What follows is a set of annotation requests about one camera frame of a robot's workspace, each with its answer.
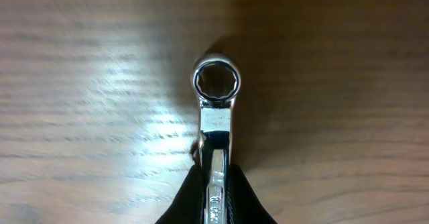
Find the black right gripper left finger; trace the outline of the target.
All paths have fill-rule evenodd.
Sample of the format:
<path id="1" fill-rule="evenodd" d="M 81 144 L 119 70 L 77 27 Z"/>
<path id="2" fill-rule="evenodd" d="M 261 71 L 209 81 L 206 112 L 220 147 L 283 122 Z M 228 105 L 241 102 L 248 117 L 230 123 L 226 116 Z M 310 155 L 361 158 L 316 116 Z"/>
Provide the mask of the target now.
<path id="1" fill-rule="evenodd" d="M 194 165 L 189 169 L 172 204 L 156 224 L 200 224 L 202 222 L 203 180 L 198 153 L 198 142 L 190 148 Z"/>

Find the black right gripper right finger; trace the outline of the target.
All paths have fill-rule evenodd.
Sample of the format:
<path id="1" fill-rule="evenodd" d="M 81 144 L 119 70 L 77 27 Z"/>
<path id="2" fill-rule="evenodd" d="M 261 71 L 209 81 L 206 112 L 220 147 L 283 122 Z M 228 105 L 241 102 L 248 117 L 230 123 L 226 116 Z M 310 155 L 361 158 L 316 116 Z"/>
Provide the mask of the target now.
<path id="1" fill-rule="evenodd" d="M 264 209 L 242 169 L 231 165 L 227 188 L 228 224 L 277 224 Z"/>

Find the silver combination wrench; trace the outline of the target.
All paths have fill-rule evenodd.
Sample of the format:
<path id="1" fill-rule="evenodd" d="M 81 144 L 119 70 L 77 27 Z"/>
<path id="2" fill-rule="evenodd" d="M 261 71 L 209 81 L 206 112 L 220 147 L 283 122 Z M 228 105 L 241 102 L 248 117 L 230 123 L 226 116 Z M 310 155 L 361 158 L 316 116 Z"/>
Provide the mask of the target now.
<path id="1" fill-rule="evenodd" d="M 228 223 L 227 190 L 231 163 L 232 122 L 241 75 L 224 54 L 196 61 L 192 87 L 200 109 L 198 152 L 203 173 L 203 223 Z"/>

